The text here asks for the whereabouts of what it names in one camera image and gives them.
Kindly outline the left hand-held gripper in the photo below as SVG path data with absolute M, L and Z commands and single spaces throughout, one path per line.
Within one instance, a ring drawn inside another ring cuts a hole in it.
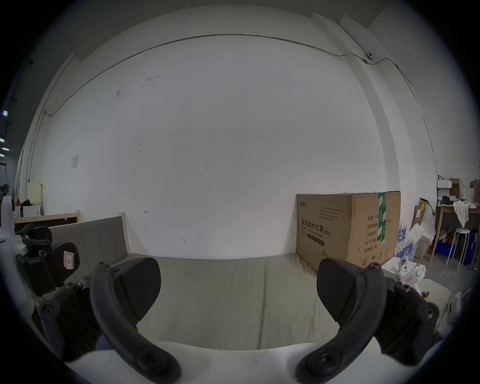
M 73 242 L 52 245 L 52 233 L 46 226 L 28 224 L 15 234 L 12 196 L 1 201 L 1 258 L 16 257 L 16 265 L 28 288 L 40 297 L 62 287 L 80 266 L 79 251 Z

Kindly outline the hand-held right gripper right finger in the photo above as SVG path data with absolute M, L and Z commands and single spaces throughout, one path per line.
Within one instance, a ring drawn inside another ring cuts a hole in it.
M 434 345 L 438 306 L 409 285 L 386 277 L 377 262 L 361 268 L 324 259 L 316 287 L 339 331 L 300 360 L 296 375 L 339 375 L 373 338 L 382 354 L 406 366 L 418 366 Z

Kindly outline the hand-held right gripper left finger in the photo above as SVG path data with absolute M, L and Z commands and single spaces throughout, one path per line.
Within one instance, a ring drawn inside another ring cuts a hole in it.
M 137 329 L 160 288 L 159 264 L 152 257 L 113 267 L 99 263 L 80 284 L 68 283 L 39 304 L 38 327 L 64 363 L 90 352 L 113 350 L 146 379 L 171 384 L 181 376 L 177 359 Z

